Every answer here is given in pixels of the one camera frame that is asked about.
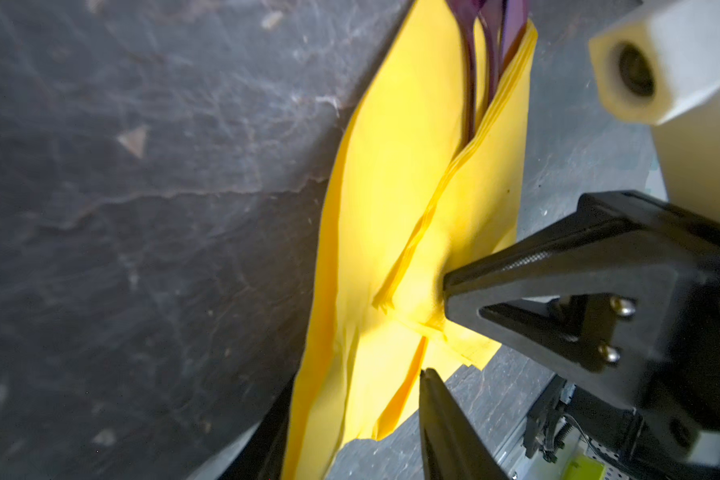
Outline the purple metal spoon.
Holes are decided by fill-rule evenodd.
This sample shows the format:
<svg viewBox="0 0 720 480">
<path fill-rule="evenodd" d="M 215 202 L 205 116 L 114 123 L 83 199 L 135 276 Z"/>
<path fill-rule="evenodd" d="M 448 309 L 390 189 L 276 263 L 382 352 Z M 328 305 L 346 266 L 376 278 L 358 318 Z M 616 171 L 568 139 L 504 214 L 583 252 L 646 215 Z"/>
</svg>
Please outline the purple metal spoon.
<svg viewBox="0 0 720 480">
<path fill-rule="evenodd" d="M 457 23 L 465 61 L 464 145 L 467 145 L 475 134 L 477 66 L 474 26 L 483 2 L 446 0 L 446 4 Z"/>
</svg>

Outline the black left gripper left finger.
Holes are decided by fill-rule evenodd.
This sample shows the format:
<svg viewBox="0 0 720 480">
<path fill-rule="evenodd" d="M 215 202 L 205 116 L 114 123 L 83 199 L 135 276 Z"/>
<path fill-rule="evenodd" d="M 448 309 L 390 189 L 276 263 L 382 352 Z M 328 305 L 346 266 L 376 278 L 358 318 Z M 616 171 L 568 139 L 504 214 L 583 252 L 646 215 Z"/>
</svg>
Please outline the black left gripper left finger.
<svg viewBox="0 0 720 480">
<path fill-rule="evenodd" d="M 238 456 L 219 480 L 278 480 L 281 478 L 294 378 L 291 378 L 256 427 Z"/>
</svg>

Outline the purple metal fork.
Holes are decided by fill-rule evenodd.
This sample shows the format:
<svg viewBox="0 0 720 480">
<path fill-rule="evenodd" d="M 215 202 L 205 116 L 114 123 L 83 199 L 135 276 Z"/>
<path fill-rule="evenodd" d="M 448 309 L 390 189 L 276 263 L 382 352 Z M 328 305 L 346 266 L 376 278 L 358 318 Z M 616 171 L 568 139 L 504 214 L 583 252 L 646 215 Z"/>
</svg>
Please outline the purple metal fork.
<svg viewBox="0 0 720 480">
<path fill-rule="evenodd" d="M 483 28 L 487 51 L 486 87 L 489 107 L 496 96 L 501 71 L 501 31 L 503 26 L 504 3 L 502 0 L 485 0 L 478 12 Z"/>
</svg>

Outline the yellow paper napkin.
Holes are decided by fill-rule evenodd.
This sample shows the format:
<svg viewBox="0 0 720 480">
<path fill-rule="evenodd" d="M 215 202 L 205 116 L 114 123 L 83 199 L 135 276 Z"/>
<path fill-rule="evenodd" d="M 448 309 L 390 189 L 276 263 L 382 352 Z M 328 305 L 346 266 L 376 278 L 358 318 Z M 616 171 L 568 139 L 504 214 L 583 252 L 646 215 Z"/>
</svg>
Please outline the yellow paper napkin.
<svg viewBox="0 0 720 480">
<path fill-rule="evenodd" d="M 411 6 L 329 181 L 283 478 L 322 479 L 344 445 L 393 433 L 422 370 L 448 377 L 498 351 L 446 318 L 442 280 L 515 241 L 537 39 L 528 24 L 465 141 L 457 23 L 443 1 Z"/>
</svg>

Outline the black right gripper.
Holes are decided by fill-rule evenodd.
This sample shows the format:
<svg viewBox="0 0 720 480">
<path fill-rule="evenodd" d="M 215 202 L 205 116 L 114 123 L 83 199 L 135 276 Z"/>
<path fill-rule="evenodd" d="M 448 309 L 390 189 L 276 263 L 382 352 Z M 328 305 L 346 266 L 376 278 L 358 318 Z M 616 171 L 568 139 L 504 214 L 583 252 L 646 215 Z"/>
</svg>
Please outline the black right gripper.
<svg viewBox="0 0 720 480">
<path fill-rule="evenodd" d="M 636 191 L 585 194 L 448 273 L 443 294 L 449 320 L 614 406 L 645 401 L 636 464 L 720 468 L 719 222 Z"/>
</svg>

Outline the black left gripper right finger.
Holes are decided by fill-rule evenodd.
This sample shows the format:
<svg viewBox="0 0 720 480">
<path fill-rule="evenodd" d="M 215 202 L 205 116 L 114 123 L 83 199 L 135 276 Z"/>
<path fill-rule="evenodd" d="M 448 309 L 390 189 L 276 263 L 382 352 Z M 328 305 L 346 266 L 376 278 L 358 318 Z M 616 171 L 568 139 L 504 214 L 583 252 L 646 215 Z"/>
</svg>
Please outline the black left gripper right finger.
<svg viewBox="0 0 720 480">
<path fill-rule="evenodd" d="M 419 431 L 427 480 L 508 479 L 432 368 L 419 376 Z"/>
</svg>

